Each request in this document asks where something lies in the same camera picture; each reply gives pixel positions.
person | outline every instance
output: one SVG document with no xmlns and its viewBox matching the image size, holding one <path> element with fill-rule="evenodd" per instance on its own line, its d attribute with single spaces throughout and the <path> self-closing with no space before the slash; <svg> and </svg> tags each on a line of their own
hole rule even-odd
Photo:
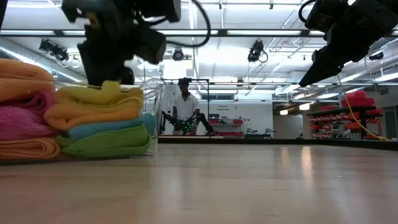
<svg viewBox="0 0 398 224">
<path fill-rule="evenodd" d="M 173 100 L 173 118 L 187 119 L 192 115 L 200 114 L 199 101 L 189 91 L 189 81 L 187 78 L 181 78 L 178 81 L 178 86 L 181 90 L 181 95 L 176 95 Z M 199 120 L 195 121 L 193 128 L 191 129 L 191 135 L 196 135 Z"/>
</svg>

stack of towels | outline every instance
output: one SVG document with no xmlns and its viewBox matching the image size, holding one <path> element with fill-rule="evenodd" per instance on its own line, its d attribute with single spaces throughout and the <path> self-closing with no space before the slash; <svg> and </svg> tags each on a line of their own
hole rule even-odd
<svg viewBox="0 0 398 224">
<path fill-rule="evenodd" d="M 156 119 L 140 114 L 144 93 L 123 90 L 105 81 L 100 89 L 66 86 L 55 93 L 56 104 L 44 114 L 47 123 L 64 132 L 57 137 L 65 154 L 104 159 L 145 155 Z"/>
<path fill-rule="evenodd" d="M 44 120 L 53 105 L 53 76 L 27 63 L 0 59 L 0 159 L 51 159 L 59 131 Z"/>
</svg>

pink towel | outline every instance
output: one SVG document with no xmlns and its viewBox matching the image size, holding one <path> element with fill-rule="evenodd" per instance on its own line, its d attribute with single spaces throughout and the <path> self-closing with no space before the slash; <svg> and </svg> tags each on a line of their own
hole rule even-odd
<svg viewBox="0 0 398 224">
<path fill-rule="evenodd" d="M 25 100 L 0 103 L 0 141 L 53 137 L 59 134 L 44 120 L 53 105 L 51 92 L 36 93 Z"/>
</svg>

blue towel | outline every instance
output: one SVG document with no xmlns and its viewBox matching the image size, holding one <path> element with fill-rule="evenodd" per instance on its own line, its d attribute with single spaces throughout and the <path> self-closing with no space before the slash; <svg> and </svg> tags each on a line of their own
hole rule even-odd
<svg viewBox="0 0 398 224">
<path fill-rule="evenodd" d="M 77 141 L 99 132 L 136 127 L 142 123 L 144 123 L 149 134 L 154 134 L 156 128 L 156 117 L 150 113 L 146 113 L 142 114 L 139 118 L 127 121 L 100 122 L 75 126 L 74 128 L 69 129 L 69 139 Z"/>
</svg>

green towel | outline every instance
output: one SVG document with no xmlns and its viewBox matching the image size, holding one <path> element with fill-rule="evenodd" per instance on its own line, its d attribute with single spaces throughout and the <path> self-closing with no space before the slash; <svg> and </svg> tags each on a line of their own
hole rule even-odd
<svg viewBox="0 0 398 224">
<path fill-rule="evenodd" d="M 144 124 L 116 131 L 104 131 L 78 141 L 57 137 L 65 154 L 87 159 L 146 155 L 150 139 Z"/>
</svg>

